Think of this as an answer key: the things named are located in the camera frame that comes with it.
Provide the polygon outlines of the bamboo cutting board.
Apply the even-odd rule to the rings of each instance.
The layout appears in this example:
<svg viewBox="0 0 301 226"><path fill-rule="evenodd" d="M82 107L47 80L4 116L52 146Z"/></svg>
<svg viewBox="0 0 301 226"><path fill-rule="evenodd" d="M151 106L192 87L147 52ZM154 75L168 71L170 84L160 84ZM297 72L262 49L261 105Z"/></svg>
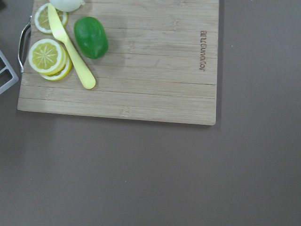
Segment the bamboo cutting board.
<svg viewBox="0 0 301 226"><path fill-rule="evenodd" d="M109 48L85 58L96 79L85 89L74 70L48 81L24 65L20 111L199 125L216 123L217 0L87 0L68 14L103 25Z"/></svg>

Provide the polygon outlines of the lemon slice under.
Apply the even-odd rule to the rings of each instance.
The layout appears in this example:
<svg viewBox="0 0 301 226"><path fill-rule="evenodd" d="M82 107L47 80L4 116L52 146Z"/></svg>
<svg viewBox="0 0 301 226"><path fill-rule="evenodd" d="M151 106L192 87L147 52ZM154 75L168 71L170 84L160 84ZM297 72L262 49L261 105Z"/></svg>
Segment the lemon slice under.
<svg viewBox="0 0 301 226"><path fill-rule="evenodd" d="M64 78L71 70L72 68L72 62L70 60L70 57L68 55L68 53L66 52L66 50L61 47L62 49L62 52L64 54L64 57L65 57L65 63L64 65L62 66L62 68L57 71L56 73L52 74L52 75L45 75L43 73L40 73L40 76L48 81L58 81L62 78Z"/></svg>

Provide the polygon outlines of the green lime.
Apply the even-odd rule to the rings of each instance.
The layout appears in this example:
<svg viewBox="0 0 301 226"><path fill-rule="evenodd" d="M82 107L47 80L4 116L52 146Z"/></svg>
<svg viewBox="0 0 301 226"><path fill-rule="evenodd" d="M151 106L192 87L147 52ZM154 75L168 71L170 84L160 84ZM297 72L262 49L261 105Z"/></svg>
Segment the green lime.
<svg viewBox="0 0 301 226"><path fill-rule="evenodd" d="M91 59L102 57L109 48L105 29L100 21L83 16L74 24L74 35L82 54Z"/></svg>

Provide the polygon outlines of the lemon slice front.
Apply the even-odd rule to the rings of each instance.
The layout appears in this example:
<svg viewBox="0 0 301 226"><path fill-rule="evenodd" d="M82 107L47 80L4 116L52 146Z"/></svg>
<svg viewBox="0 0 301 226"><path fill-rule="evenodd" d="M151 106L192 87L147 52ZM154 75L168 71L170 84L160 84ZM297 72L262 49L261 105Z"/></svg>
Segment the lemon slice front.
<svg viewBox="0 0 301 226"><path fill-rule="evenodd" d="M31 46L28 60L33 70L52 75L65 65L66 53L57 41L41 39Z"/></svg>

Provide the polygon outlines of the lemon slice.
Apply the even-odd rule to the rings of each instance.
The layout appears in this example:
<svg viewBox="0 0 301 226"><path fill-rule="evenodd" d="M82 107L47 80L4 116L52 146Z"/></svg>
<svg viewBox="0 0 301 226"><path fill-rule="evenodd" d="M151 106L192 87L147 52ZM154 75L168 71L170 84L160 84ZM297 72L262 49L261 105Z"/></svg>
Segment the lemon slice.
<svg viewBox="0 0 301 226"><path fill-rule="evenodd" d="M65 26L68 22L68 13L60 10L56 10L58 16L62 22L62 25ZM48 3L45 3L35 13L34 23L36 28L45 34L51 34L52 30L50 28L49 19L48 19Z"/></svg>
<svg viewBox="0 0 301 226"><path fill-rule="evenodd" d="M28 60L33 70L52 75L65 65L66 53L57 41L41 39L31 46Z"/></svg>

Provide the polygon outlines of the yellow plastic knife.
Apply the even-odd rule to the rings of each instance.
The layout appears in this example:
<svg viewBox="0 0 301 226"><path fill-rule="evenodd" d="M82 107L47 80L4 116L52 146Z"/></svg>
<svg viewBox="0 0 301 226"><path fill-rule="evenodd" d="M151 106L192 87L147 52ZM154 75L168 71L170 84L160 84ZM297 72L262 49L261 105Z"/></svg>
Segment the yellow plastic knife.
<svg viewBox="0 0 301 226"><path fill-rule="evenodd" d="M95 77L75 49L62 25L56 8L51 3L48 3L48 20L54 38L65 45L82 86L86 89L94 88L96 85Z"/></svg>

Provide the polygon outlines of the white onion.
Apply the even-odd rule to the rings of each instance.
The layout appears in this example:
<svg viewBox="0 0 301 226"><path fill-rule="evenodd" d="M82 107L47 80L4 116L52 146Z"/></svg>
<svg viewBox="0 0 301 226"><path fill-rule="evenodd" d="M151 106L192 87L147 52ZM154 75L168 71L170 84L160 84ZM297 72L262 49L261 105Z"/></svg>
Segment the white onion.
<svg viewBox="0 0 301 226"><path fill-rule="evenodd" d="M49 0L49 2L58 10L63 12L72 12L85 5L84 0Z"/></svg>

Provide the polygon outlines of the lemon slice top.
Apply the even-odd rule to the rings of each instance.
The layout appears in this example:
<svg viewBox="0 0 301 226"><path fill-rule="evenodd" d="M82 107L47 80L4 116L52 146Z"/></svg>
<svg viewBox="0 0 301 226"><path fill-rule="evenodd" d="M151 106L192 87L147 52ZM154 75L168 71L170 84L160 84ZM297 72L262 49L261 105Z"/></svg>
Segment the lemon slice top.
<svg viewBox="0 0 301 226"><path fill-rule="evenodd" d="M60 10L56 10L58 16L62 22L62 25L65 26L68 22L68 13ZM35 13L34 23L36 28L45 34L51 34L52 30L50 28L49 19L48 19L48 3L45 3Z"/></svg>

